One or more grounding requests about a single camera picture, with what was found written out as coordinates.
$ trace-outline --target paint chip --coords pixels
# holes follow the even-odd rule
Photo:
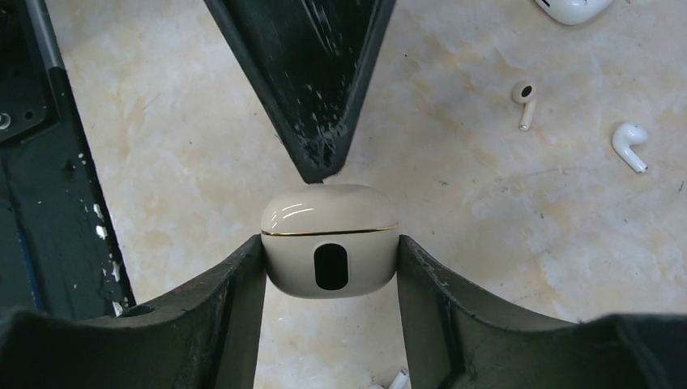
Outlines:
[[[114,308],[114,315],[117,317],[122,315],[122,313],[124,312],[122,306],[120,306],[119,303],[116,301],[112,301],[112,307]]]
[[[119,282],[119,263],[112,262],[112,276],[115,282]]]
[[[107,237],[107,229],[105,229],[105,227],[103,227],[102,225],[96,226],[96,233],[102,240],[104,240]]]
[[[93,211],[98,215],[98,217],[103,220],[103,212],[100,211],[100,205],[93,204]]]

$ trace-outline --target oval window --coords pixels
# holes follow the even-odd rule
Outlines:
[[[348,253],[327,243],[315,250],[315,282],[324,290],[339,290],[348,284]]]

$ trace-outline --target black metal jaw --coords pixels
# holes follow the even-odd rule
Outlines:
[[[395,0],[205,0],[306,183],[344,166]]]
[[[265,296],[253,236],[219,265],[124,312],[70,322],[0,317],[0,387],[251,388]],[[414,388],[684,387],[687,318],[573,324],[525,310],[399,243],[399,303]]]

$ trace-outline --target earbud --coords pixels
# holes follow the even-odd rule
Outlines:
[[[536,0],[547,14],[560,23],[574,26],[597,16],[613,0]]]
[[[623,123],[613,133],[613,149],[635,172],[644,173],[649,167],[629,147],[642,144],[647,140],[649,140],[649,134],[646,130],[636,124]]]
[[[532,117],[536,107],[536,85],[530,81],[520,81],[513,87],[513,100],[516,103],[525,104],[523,118],[520,119],[520,130],[527,131],[532,124]]]

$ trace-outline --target case lid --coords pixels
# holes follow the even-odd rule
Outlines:
[[[391,201],[362,185],[310,185],[273,199],[262,214],[266,235],[298,236],[392,229]]]

